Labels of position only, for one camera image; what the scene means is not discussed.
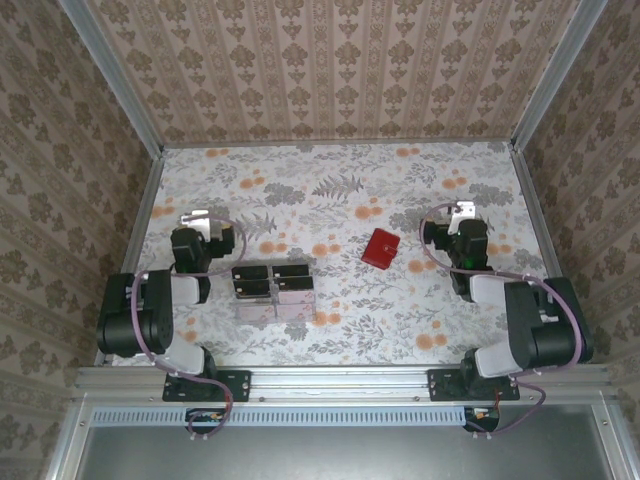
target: floral patterned surface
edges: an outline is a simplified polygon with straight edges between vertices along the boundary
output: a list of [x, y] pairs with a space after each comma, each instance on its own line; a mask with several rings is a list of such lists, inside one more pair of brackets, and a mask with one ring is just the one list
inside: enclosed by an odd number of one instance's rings
[[[544, 274], [505, 143], [186, 149], [165, 158], [140, 268], [169, 267], [179, 215], [204, 207], [244, 226], [247, 260], [312, 265], [313, 323], [237, 325], [230, 275], [212, 281], [205, 305], [174, 309], [180, 334], [220, 364], [449, 363], [503, 338], [504, 311], [461, 300], [421, 251], [419, 222], [445, 201], [476, 202], [494, 268]], [[360, 260], [377, 227], [401, 237], [386, 271]]]

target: wall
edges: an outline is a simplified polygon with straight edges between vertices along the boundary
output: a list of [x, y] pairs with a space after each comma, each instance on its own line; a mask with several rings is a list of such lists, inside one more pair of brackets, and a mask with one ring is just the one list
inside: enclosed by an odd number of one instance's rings
[[0, 2], [0, 478], [36, 478], [150, 159], [55, 1]]
[[525, 149], [565, 273], [640, 434], [640, 2], [611, 0]]
[[90, 0], [172, 146], [510, 137], [576, 0]]

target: gray panel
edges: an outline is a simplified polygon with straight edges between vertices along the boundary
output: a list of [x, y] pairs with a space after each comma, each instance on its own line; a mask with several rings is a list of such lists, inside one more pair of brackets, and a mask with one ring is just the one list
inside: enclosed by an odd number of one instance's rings
[[492, 440], [460, 427], [241, 427], [208, 441], [174, 427], [92, 430], [87, 480], [612, 478], [590, 407], [545, 407]]

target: black mounting plate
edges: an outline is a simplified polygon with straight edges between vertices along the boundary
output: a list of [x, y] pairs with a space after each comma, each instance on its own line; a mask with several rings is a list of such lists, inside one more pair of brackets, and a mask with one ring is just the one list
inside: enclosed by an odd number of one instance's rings
[[[218, 370], [216, 380], [229, 387], [234, 402], [249, 401], [250, 370]], [[196, 383], [167, 375], [162, 400], [165, 402], [224, 402], [224, 392], [215, 385]]]
[[459, 368], [427, 370], [427, 379], [432, 402], [495, 401], [496, 390], [500, 401], [520, 400], [518, 387], [512, 387], [508, 377], [487, 379], [486, 388], [476, 388], [473, 394], [464, 388]]

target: purple cable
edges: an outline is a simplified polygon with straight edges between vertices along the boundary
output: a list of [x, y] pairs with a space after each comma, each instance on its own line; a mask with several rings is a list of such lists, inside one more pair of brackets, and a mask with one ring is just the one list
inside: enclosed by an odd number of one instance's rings
[[[518, 273], [511, 273], [511, 272], [500, 272], [500, 271], [485, 271], [485, 270], [464, 270], [461, 268], [454, 268], [454, 267], [450, 267], [449, 265], [446, 265], [444, 263], [442, 263], [441, 261], [439, 261], [427, 248], [427, 245], [424, 241], [424, 227], [426, 225], [427, 222], [427, 218], [433, 216], [433, 214], [438, 211], [441, 210], [443, 208], [454, 208], [454, 209], [458, 209], [458, 204], [457, 203], [442, 203], [440, 205], [437, 205], [435, 207], [433, 207], [431, 210], [429, 210], [426, 214], [425, 214], [425, 218], [422, 220], [422, 222], [420, 223], [420, 243], [422, 245], [422, 249], [424, 250], [424, 253], [439, 267], [444, 268], [445, 270], [449, 271], [449, 272], [454, 272], [454, 273], [463, 273], [465, 275], [493, 275], [496, 277], [505, 277], [505, 278], [512, 278], [515, 280], [522, 280], [522, 281], [528, 281], [528, 282], [533, 282], [536, 285], [540, 286], [543, 290], [545, 290], [547, 293], [549, 293], [553, 299], [558, 303], [558, 305], [560, 305], [560, 308], [562, 308], [562, 310], [564, 310], [564, 312], [567, 314], [567, 318], [569, 319], [569, 323], [571, 324], [571, 328], [573, 330], [573, 335], [574, 335], [574, 339], [575, 339], [575, 350], [573, 352], [573, 356], [571, 357], [571, 360], [569, 360], [569, 362], [566, 365], [561, 365], [561, 366], [556, 366], [556, 367], [544, 367], [544, 368], [540, 368], [540, 369], [536, 369], [536, 371], [524, 371], [524, 372], [518, 372], [516, 374], [511, 375], [511, 377], [514, 379], [514, 382], [519, 385], [522, 386], [524, 388], [529, 388], [531, 390], [535, 390], [537, 392], [540, 392], [541, 397], [540, 400], [527, 412], [525, 413], [522, 417], [520, 417], [518, 420], [516, 420], [515, 422], [507, 425], [506, 427], [500, 428], [498, 430], [495, 430], [494, 432], [491, 433], [491, 435], [499, 435], [501, 433], [506, 433], [509, 430], [511, 430], [512, 428], [516, 427], [517, 425], [520, 425], [525, 419], [527, 419], [529, 416], [533, 415], [535, 412], [538, 411], [538, 409], [542, 406], [542, 404], [544, 403], [545, 399], [547, 398], [547, 394], [546, 392], [536, 386], [536, 385], [531, 385], [529, 383], [524, 383], [518, 380], [518, 377], [522, 377], [525, 375], [531, 375], [532, 373], [536, 373], [536, 372], [541, 372], [541, 371], [549, 371], [549, 370], [553, 370], [553, 371], [561, 371], [561, 370], [565, 370], [567, 368], [571, 368], [574, 365], [577, 365], [578, 361], [580, 360], [580, 356], [582, 355], [582, 333], [580, 332], [580, 326], [578, 324], [578, 319], [576, 318], [575, 314], [571, 311], [571, 308], [569, 307], [569, 305], [567, 305], [567, 302], [564, 301], [564, 299], [554, 290], [552, 289], [549, 285], [547, 285], [546, 283], [544, 283], [542, 280], [540, 280], [537, 277], [533, 277], [531, 275], [525, 275], [525, 274], [518, 274]], [[469, 423], [471, 426], [478, 428], [481, 432], [483, 431], [483, 429], [481, 427], [479, 427], [478, 425], [472, 423], [472, 422], [467, 422]]]
[[[231, 269], [237, 266], [244, 258], [244, 255], [247, 251], [247, 243], [248, 243], [247, 234], [238, 223], [233, 222], [227, 218], [217, 217], [214, 215], [196, 215], [193, 217], [188, 217], [187, 220], [200, 220], [202, 218], [209, 218], [210, 220], [215, 220], [215, 221], [233, 225], [240, 232], [240, 235], [242, 236], [242, 250], [240, 251], [240, 255], [238, 256], [238, 258], [232, 264], [231, 267], [225, 268], [224, 270], [218, 270], [218, 271], [207, 272], [207, 273], [193, 273], [193, 274], [174, 273], [172, 274], [172, 276], [174, 277], [214, 277], [216, 275], [223, 275], [231, 271]], [[133, 285], [131, 286], [131, 323], [133, 325], [133, 333], [135, 334], [136, 341], [138, 342], [138, 346], [140, 347], [140, 350], [142, 350], [142, 352], [147, 356], [151, 364], [156, 368], [158, 368], [159, 370], [162, 370], [163, 372], [167, 372], [170, 375], [184, 378], [185, 380], [190, 380], [195, 383], [206, 383], [209, 385], [215, 385], [216, 387], [219, 387], [220, 389], [222, 389], [228, 406], [226, 408], [224, 416], [220, 419], [220, 422], [218, 423], [218, 425], [213, 430], [211, 430], [209, 433], [206, 434], [207, 436], [215, 435], [222, 429], [224, 424], [229, 420], [229, 417], [231, 416], [231, 410], [233, 408], [233, 394], [231, 393], [231, 390], [229, 390], [229, 387], [227, 387], [225, 384], [221, 382], [218, 382], [217, 380], [196, 377], [195, 375], [192, 375], [186, 372], [180, 372], [178, 370], [170, 368], [169, 366], [163, 364], [161, 361], [158, 361], [156, 359], [156, 355], [153, 352], [151, 352], [151, 350], [149, 350], [149, 347], [145, 343], [144, 337], [142, 336], [142, 330], [140, 329], [140, 321], [138, 319], [138, 292], [140, 290], [140, 283], [142, 282], [142, 277], [144, 277], [144, 275], [146, 275], [147, 273], [149, 273], [147, 270], [143, 270], [139, 272], [134, 277]], [[204, 435], [199, 435], [193, 431], [193, 428], [192, 428], [193, 418], [194, 417], [192, 416], [189, 421], [187, 429], [192, 435], [204, 437]]]

